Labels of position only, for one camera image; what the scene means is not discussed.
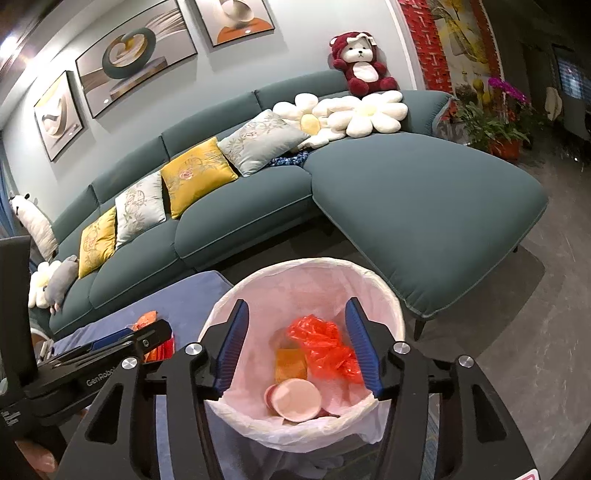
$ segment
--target tag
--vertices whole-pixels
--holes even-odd
[[[525,475],[521,475],[520,477],[516,478],[515,480],[540,480],[540,474],[534,468],[533,470],[527,472]]]

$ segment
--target red decoration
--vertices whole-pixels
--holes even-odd
[[[400,3],[417,49],[418,59],[425,78],[425,87],[427,90],[441,90],[453,93],[449,66],[443,52],[437,25],[433,20],[427,1],[398,0],[398,3]],[[501,66],[496,53],[495,40],[483,6],[480,0],[470,0],[470,6],[474,12],[478,28],[480,28],[491,76],[500,78]]]
[[[496,54],[495,40],[492,36],[488,20],[486,19],[484,7],[480,3],[480,0],[470,0],[470,5],[474,11],[478,28],[480,28],[480,34],[482,35],[482,41],[484,42],[486,59],[488,60],[488,66],[491,69],[491,77],[501,78],[501,65],[499,64],[499,57]]]
[[[398,0],[406,18],[427,90],[453,93],[452,79],[439,31],[426,0]]]

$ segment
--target yellow throw pillow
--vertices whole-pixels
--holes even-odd
[[[179,155],[160,172],[168,188],[173,218],[209,192],[238,178],[217,147],[216,137]]]
[[[111,208],[82,231],[78,278],[87,276],[115,253],[115,219],[117,209]]]

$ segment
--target screw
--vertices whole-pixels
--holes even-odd
[[[396,342],[394,344],[394,351],[400,355],[406,355],[410,351],[410,345],[405,342]]]
[[[185,347],[185,353],[187,355],[195,356],[199,355],[201,352],[203,352],[203,347],[198,343],[190,343]]]
[[[462,355],[457,359],[457,362],[464,368],[472,368],[474,366],[474,359],[469,355]]]
[[[126,370],[131,370],[132,368],[137,367],[137,365],[138,365],[138,359],[134,358],[132,356],[126,358],[125,360],[123,360],[121,362],[121,366],[123,368],[125,368]]]

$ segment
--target floor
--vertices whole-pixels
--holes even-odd
[[[428,356],[474,356],[521,429],[542,478],[551,478],[591,420],[591,167],[566,157],[551,135],[536,139],[521,168],[536,177],[549,207],[511,254],[476,288],[427,323]],[[293,229],[219,266],[233,283],[276,262],[336,257],[367,266],[323,222]],[[412,328],[408,312],[405,318]],[[359,472],[367,472],[368,449]]]

